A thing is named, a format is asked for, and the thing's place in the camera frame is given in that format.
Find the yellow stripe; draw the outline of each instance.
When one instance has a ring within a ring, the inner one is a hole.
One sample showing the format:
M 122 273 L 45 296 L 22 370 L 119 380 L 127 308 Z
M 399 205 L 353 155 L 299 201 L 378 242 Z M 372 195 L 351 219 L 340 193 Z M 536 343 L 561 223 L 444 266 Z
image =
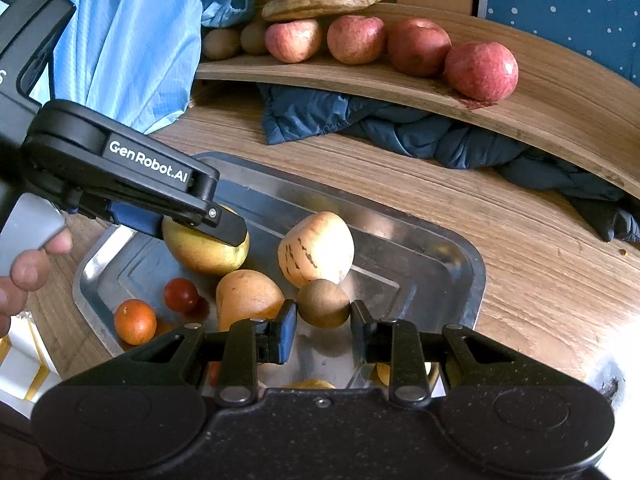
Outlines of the yellow stripe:
M 7 357 L 10 349 L 11 340 L 9 339 L 9 336 L 6 335 L 3 338 L 0 338 L 0 365 L 2 364 L 2 361 L 4 361 L 4 359 Z
M 49 367 L 47 366 L 47 362 L 44 360 L 44 355 L 40 350 L 40 346 L 38 345 L 38 342 L 36 340 L 36 335 L 33 333 L 33 326 L 31 325 L 31 322 L 28 320 L 27 320 L 27 323 L 29 325 L 29 331 L 31 332 L 31 338 L 33 339 L 33 344 L 35 345 L 36 352 L 38 353 L 38 361 L 40 361 L 40 368 L 38 370 L 38 373 L 36 373 L 36 376 L 33 378 L 33 381 L 31 381 L 29 389 L 27 390 L 27 394 L 24 396 L 24 400 L 33 400 L 33 397 L 36 396 L 36 394 L 38 393 L 38 390 L 44 384 L 44 381 L 47 379 L 47 377 L 49 377 L 50 371 L 49 371 Z

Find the fingernail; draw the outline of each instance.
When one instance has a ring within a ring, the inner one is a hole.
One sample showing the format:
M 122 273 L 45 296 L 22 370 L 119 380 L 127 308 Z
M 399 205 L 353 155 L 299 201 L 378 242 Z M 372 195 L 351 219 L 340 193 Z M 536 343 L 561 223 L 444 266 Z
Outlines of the fingernail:
M 38 268 L 33 265 L 28 265 L 22 269 L 20 276 L 20 283 L 25 286 L 35 285 L 38 281 Z

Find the tray rim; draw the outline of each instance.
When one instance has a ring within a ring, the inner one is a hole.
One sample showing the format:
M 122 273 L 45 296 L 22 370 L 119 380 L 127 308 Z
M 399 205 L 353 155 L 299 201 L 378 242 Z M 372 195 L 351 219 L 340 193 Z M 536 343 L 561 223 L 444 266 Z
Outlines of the tray rim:
M 217 160 L 222 160 L 224 162 L 242 166 L 249 170 L 268 174 L 275 178 L 282 178 L 282 176 L 286 176 L 286 180 L 289 180 L 290 182 L 297 184 L 298 186 L 305 186 L 320 193 L 327 193 L 328 191 L 333 192 L 333 195 L 341 200 L 348 200 L 349 202 L 354 203 L 360 207 L 373 210 L 381 215 L 388 216 L 390 218 L 405 222 L 415 227 L 424 228 L 437 236 L 450 240 L 451 242 L 456 244 L 457 247 L 459 247 L 462 253 L 465 255 L 472 271 L 472 282 L 471 286 L 469 287 L 466 301 L 462 307 L 462 317 L 465 317 L 468 314 L 473 314 L 473 319 L 470 325 L 465 323 L 464 320 L 461 320 L 461 322 L 462 324 L 466 324 L 471 329 L 473 329 L 478 322 L 480 308 L 482 305 L 482 300 L 484 298 L 484 292 L 486 290 L 486 267 L 484 265 L 482 255 L 479 253 L 478 249 L 476 249 L 476 247 L 469 240 L 467 240 L 457 232 L 441 227 L 437 224 L 429 222 L 428 220 L 413 216 L 409 213 L 405 213 L 404 211 L 395 209 L 383 203 L 376 202 L 375 200 L 364 198 L 362 196 L 341 190 L 337 187 L 320 184 L 319 182 L 314 182 L 313 180 L 298 176 L 294 173 L 287 173 L 286 171 L 278 170 L 276 168 L 260 164 L 259 162 L 254 162 L 252 160 L 247 160 L 246 158 L 242 158 L 240 156 L 223 152 L 204 152 L 194 155 L 194 158 L 215 158 Z M 81 282 L 82 278 L 85 275 L 86 268 L 98 255 L 100 250 L 107 244 L 107 242 L 109 242 L 113 237 L 116 236 L 120 238 L 120 244 L 117 247 L 117 250 L 116 247 L 112 247 L 112 250 L 114 250 L 114 254 L 111 259 L 102 266 L 102 269 L 100 271 L 104 270 L 104 268 L 109 264 L 110 261 L 113 260 L 116 254 L 123 250 L 123 248 L 136 236 L 136 234 L 138 234 L 137 231 L 126 226 L 109 226 L 91 248 L 91 250 L 89 250 L 81 260 L 74 275 L 72 285 L 72 297 L 74 303 L 78 307 L 78 310 L 84 317 L 84 320 L 87 322 L 91 330 L 95 333 L 100 342 L 112 356 L 123 353 L 122 348 L 120 346 L 118 346 L 117 348 L 112 348 L 112 345 L 109 344 L 109 342 L 106 340 L 107 338 L 101 335 L 100 332 L 102 332 L 102 330 L 100 330 L 101 323 L 99 316 L 91 307 L 87 298 L 85 298 L 85 296 L 83 295 Z

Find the blue polka dot fabric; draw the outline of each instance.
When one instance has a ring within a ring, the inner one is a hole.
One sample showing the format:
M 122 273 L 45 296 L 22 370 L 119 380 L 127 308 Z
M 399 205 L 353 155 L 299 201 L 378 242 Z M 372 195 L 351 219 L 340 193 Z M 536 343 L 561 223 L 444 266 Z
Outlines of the blue polka dot fabric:
M 640 84 L 640 0 L 480 0 L 478 16 L 561 44 Z

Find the wooden table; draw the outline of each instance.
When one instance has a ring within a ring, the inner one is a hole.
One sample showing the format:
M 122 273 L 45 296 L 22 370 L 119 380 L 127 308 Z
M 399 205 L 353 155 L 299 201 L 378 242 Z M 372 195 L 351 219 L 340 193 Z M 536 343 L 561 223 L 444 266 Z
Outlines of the wooden table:
M 640 251 L 604 243 L 561 196 L 493 171 L 453 171 L 340 135 L 267 146 L 252 88 L 191 108 L 156 138 L 186 153 L 218 150 L 359 194 L 459 232 L 482 254 L 487 286 L 477 329 L 579 379 L 591 377 L 640 320 Z M 70 218 L 71 255 L 57 258 L 29 307 L 60 374 L 108 357 L 71 297 L 74 273 L 105 226 Z

